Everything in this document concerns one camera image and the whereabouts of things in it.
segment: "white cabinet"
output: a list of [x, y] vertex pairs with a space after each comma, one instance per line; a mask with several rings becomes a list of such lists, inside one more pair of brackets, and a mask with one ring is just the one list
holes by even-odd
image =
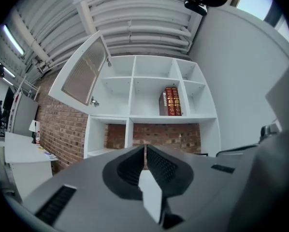
[[[182, 116], [160, 116], [159, 97], [178, 88]], [[132, 146], [134, 123], [199, 123], [202, 152], [220, 151], [215, 105], [199, 66], [158, 56], [111, 57], [100, 32], [67, 61], [49, 95], [90, 116], [84, 157], [112, 151], [104, 148], [107, 124], [126, 125], [125, 147]]]

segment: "book spine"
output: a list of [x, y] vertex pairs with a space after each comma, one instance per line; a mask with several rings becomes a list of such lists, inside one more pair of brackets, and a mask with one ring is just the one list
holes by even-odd
[[168, 116], [175, 116], [173, 91], [171, 87], [165, 89], [167, 97]]
[[172, 90], [173, 90], [173, 101], [174, 101], [175, 115], [176, 116], [182, 116], [178, 89], [176, 87], [173, 87]]
[[168, 116], [167, 97], [165, 91], [163, 91], [159, 97], [159, 115]]

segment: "door hinge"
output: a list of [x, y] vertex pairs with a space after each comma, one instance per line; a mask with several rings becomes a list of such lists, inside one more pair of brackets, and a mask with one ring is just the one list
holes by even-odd
[[109, 58], [107, 58], [107, 63], [108, 63], [108, 67], [111, 67], [111, 66], [112, 66], [112, 64], [111, 64], [111, 62], [110, 62], [110, 60], [109, 60]]
[[94, 97], [91, 98], [90, 104], [94, 104], [95, 107], [100, 105], [96, 100], [94, 100]]

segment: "ceiling light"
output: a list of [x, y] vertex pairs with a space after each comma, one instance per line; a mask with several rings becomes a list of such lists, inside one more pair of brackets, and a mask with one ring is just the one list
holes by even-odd
[[14, 37], [12, 36], [12, 34], [10, 33], [9, 29], [6, 27], [6, 25], [3, 26], [3, 30], [6, 33], [7, 37], [10, 39], [10, 41], [12, 42], [12, 44], [14, 44], [15, 48], [19, 51], [19, 53], [21, 55], [24, 54], [23, 49], [21, 48], [21, 46], [18, 44], [18, 42], [14, 39]]
[[7, 73], [12, 76], [13, 78], [15, 78], [15, 75], [13, 73], [11, 73], [5, 66], [4, 66], [4, 70], [7, 71]]
[[11, 82], [9, 82], [5, 77], [3, 77], [3, 79], [4, 79], [7, 83], [9, 83], [10, 85], [13, 86], [13, 84], [12, 84]]

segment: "white ceiling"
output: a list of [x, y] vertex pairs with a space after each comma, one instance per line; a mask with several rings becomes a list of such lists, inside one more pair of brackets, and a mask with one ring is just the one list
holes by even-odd
[[[95, 30], [103, 32], [112, 55], [184, 58], [200, 20], [183, 0], [19, 0], [4, 23], [24, 49], [24, 59], [0, 28], [0, 62], [16, 75], [5, 76], [17, 86], [33, 59], [43, 72], [56, 71]], [[27, 79], [34, 83], [40, 75], [34, 66]]]

